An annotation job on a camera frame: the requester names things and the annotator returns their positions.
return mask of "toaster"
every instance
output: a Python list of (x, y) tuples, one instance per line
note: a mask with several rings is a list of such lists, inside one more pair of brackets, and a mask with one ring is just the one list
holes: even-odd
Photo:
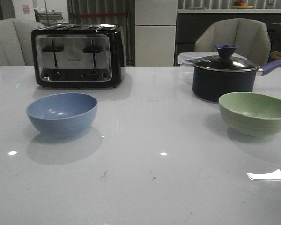
[(55, 25), (31, 32), (36, 82), (43, 87), (116, 87), (125, 77), (123, 28)]

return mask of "white countertop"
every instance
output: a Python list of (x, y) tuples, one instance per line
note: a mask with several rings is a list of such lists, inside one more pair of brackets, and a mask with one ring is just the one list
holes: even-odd
[[(281, 133), (228, 128), (191, 73), (127, 67), (117, 88), (56, 90), (34, 76), (0, 67), (0, 225), (281, 225), (281, 181), (247, 174), (281, 171)], [(99, 103), (87, 131), (55, 140), (25, 108), (61, 92)], [(254, 92), (281, 98), (281, 68)]]
[(179, 9), (178, 13), (281, 13), (281, 9)]

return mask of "chair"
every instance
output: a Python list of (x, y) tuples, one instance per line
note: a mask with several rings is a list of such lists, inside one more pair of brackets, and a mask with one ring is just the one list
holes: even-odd
[(30, 33), (42, 27), (37, 21), (0, 20), (0, 66), (33, 66)]
[(244, 18), (213, 23), (196, 41), (195, 52), (216, 52), (216, 44), (238, 45), (235, 53), (259, 65), (267, 63), (271, 51), (266, 24)]

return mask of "red stripe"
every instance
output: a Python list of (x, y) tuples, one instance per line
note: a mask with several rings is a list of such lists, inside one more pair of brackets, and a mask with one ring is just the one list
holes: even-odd
[(94, 18), (94, 17), (112, 17), (112, 16), (120, 16), (120, 15), (127, 15), (127, 13), (123, 12), (123, 13), (99, 13), (99, 14), (74, 14), (74, 17)]

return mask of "white refrigerator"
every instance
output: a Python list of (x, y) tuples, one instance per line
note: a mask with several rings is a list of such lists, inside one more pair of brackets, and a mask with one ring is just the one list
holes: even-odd
[(135, 1), (135, 65), (173, 66), (178, 0)]

